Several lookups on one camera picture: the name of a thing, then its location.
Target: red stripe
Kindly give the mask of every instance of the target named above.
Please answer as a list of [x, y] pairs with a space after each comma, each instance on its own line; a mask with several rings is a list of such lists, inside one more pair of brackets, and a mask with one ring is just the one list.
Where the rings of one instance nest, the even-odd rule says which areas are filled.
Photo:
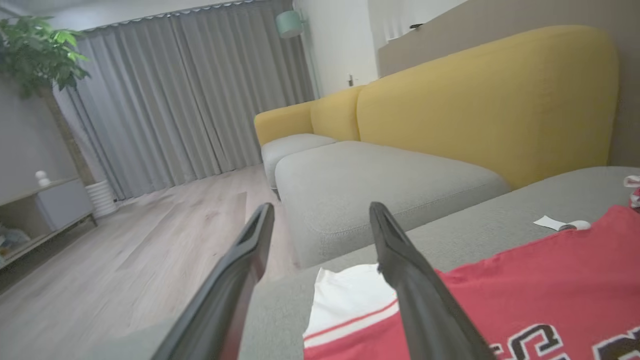
[[317, 333], [315, 333], [315, 334], [311, 334], [311, 335], [307, 336], [306, 338], [303, 338], [303, 341], [307, 341], [307, 340], [309, 340], [309, 339], [311, 339], [311, 338], [315, 338], [316, 336], [320, 336], [320, 335], [322, 335], [322, 334], [326, 334], [327, 332], [334, 331], [335, 329], [341, 328], [341, 327], [343, 327], [343, 326], [347, 326], [347, 325], [349, 325], [349, 324], [355, 323], [355, 322], [360, 321], [360, 320], [362, 320], [362, 319], [364, 319], [364, 318], [368, 318], [368, 317], [369, 317], [369, 316], [371, 316], [371, 315], [380, 314], [380, 313], [381, 313], [381, 312], [383, 312], [384, 310], [387, 310], [388, 308], [392, 307], [394, 304], [396, 304], [396, 302], [398, 302], [398, 299], [393, 300], [393, 301], [391, 302], [391, 304], [389, 304], [389, 305], [387, 305], [387, 306], [383, 307], [383, 308], [382, 308], [382, 309], [380, 309], [380, 310], [376, 310], [376, 311], [374, 311], [374, 312], [372, 312], [372, 313], [365, 314], [365, 315], [362, 315], [362, 316], [358, 316], [357, 318], [353, 318], [353, 319], [351, 319], [351, 320], [349, 320], [349, 321], [347, 321], [347, 322], [344, 322], [344, 323], [338, 324], [338, 325], [336, 325], [336, 326], [330, 327], [330, 328], [328, 328], [328, 329], [325, 329], [325, 330], [319, 331], [319, 332], [317, 332]]

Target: green lamp shade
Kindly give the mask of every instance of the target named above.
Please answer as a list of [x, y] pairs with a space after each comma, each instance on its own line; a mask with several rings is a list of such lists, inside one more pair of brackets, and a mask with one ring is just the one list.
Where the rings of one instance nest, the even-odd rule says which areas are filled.
[[293, 10], [278, 15], [276, 25], [281, 38], [292, 38], [302, 34], [300, 15]]

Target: gray wall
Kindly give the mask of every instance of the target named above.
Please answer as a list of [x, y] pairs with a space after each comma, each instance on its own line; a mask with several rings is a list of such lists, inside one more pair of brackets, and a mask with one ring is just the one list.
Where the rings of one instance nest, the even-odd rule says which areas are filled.
[[15, 84], [0, 78], [0, 203], [37, 189], [38, 170], [51, 181], [77, 177], [44, 102], [21, 99]]
[[640, 167], [639, 0], [468, 0], [382, 47], [380, 74], [551, 25], [593, 26], [615, 41], [620, 103], [609, 162]]

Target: white figurine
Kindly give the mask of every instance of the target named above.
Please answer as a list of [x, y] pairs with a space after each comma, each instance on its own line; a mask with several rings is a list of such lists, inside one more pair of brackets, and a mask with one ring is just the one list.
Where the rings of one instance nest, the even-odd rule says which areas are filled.
[[47, 177], [47, 173], [42, 170], [36, 172], [36, 179], [38, 179], [38, 185], [42, 188], [51, 184], [51, 180]]

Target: cabinet door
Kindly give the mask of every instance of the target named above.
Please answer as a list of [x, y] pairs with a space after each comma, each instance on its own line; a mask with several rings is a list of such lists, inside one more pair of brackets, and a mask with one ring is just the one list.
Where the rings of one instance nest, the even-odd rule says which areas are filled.
[[39, 192], [38, 205], [53, 231], [78, 221], [93, 211], [93, 205], [79, 179]]

